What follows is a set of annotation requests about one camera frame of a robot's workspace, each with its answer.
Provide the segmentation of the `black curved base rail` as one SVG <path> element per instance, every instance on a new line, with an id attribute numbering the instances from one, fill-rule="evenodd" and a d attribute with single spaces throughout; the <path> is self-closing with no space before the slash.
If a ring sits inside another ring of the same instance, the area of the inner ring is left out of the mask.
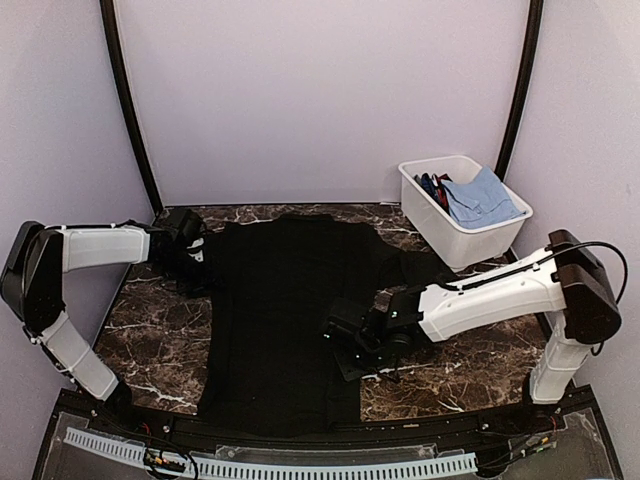
<path id="1" fill-rule="evenodd" d="M 286 429 L 260 432 L 255 425 L 220 427 L 198 415 L 133 407 L 137 422 L 124 425 L 108 413 L 91 421 L 95 429 L 181 451 L 213 451 L 223 445 L 265 449 L 330 449 L 435 443 L 465 449 L 496 448 L 508 439 L 542 430 L 530 405 L 510 404 L 472 412 L 385 421 L 362 421 L 358 404 L 332 403 L 324 421 L 290 419 Z"/>

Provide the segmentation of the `black long sleeve shirt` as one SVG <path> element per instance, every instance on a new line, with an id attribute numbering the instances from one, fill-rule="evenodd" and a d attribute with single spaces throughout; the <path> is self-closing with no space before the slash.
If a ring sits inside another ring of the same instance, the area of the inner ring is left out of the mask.
<path id="1" fill-rule="evenodd" d="M 386 288 L 454 279 L 437 255 L 401 250 L 371 225 L 328 215 L 229 223 L 205 246 L 220 283 L 197 413 L 263 437 L 359 421 L 360 387 L 344 379 L 321 332 L 336 300 L 369 307 Z"/>

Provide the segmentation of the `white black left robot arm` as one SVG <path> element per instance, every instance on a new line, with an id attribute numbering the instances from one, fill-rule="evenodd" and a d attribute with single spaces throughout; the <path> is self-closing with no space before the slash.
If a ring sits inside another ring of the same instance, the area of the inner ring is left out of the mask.
<path id="1" fill-rule="evenodd" d="M 73 325 L 63 299 L 63 277 L 81 269 L 152 264 L 188 291 L 212 282 L 205 264 L 206 229 L 193 211 L 180 209 L 162 226 L 120 224 L 45 226 L 24 222 L 1 275 L 1 298 L 59 373 L 104 403 L 101 417 L 120 436 L 141 427 L 132 393 Z"/>

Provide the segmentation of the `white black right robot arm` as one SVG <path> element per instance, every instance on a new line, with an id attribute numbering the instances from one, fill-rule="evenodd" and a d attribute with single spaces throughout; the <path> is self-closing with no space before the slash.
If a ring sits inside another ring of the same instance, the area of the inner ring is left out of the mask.
<path id="1" fill-rule="evenodd" d="M 494 270 L 452 282 L 411 286 L 392 295 L 385 311 L 338 298 L 320 331 L 338 345 L 337 361 L 346 380 L 393 362 L 419 338 L 439 343 L 480 327 L 519 316 L 548 313 L 552 333 L 528 375 L 524 401 L 510 413 L 521 434 L 534 432 L 549 416 L 588 355 L 621 328 L 604 264 L 592 248 L 617 247 L 581 242 L 567 230 L 550 233 L 548 244 Z"/>

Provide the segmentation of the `white plastic bin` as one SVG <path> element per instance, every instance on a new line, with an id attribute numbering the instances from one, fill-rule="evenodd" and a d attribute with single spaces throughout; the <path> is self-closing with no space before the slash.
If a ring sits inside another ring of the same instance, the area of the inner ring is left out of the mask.
<path id="1" fill-rule="evenodd" d="M 401 209 L 454 271 L 504 254 L 533 209 L 490 168 L 461 156 L 403 162 Z"/>

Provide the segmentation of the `black frame post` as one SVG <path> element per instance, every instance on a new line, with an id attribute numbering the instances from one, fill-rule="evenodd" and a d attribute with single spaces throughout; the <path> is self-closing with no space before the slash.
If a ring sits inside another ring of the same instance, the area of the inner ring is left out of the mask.
<path id="1" fill-rule="evenodd" d="M 543 0 L 529 1 L 526 28 L 524 32 L 516 83 L 501 147 L 494 168 L 494 173 L 502 181 L 506 179 L 521 121 L 524 115 L 525 104 L 535 64 L 543 11 Z"/>
<path id="2" fill-rule="evenodd" d="M 134 106 L 119 35 L 116 5 L 112 0 L 100 0 L 99 5 L 112 76 L 134 159 L 152 211 L 159 214 L 163 211 L 164 205 L 152 172 Z"/>

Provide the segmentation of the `black left frame post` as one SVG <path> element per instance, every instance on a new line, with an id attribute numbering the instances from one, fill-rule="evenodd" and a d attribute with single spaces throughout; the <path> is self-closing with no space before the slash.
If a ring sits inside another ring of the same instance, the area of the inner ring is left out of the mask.
<path id="1" fill-rule="evenodd" d="M 152 211 L 159 214 L 163 211 L 164 205 L 152 172 L 134 106 L 119 35 L 116 5 L 112 0 L 100 0 L 99 5 L 112 76 L 134 159 Z"/>

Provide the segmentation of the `black right frame post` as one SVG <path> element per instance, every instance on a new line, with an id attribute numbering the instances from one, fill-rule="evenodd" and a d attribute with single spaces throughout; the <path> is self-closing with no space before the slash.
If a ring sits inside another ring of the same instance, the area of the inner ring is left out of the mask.
<path id="1" fill-rule="evenodd" d="M 524 32 L 516 83 L 501 147 L 494 168 L 494 173 L 502 181 L 506 179 L 521 121 L 524 115 L 525 104 L 535 64 L 543 11 L 543 0 L 529 1 L 526 28 Z"/>

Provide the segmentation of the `red navy plaid shirt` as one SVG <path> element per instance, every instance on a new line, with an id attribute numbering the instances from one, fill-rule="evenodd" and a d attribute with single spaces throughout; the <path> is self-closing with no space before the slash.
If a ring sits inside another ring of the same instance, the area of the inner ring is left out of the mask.
<path id="1" fill-rule="evenodd" d="M 445 212 L 449 212 L 449 202 L 443 180 L 449 180 L 447 174 L 438 177 L 435 174 L 423 173 L 414 175 L 413 180 L 433 199 Z"/>

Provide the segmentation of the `light blue polo shirt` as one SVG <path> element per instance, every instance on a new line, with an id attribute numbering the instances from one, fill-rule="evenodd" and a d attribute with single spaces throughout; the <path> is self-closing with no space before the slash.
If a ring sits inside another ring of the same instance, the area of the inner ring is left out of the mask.
<path id="1" fill-rule="evenodd" d="M 462 228 L 475 230 L 522 217 L 499 178 L 482 167 L 469 183 L 442 181 L 449 202 L 449 214 Z"/>

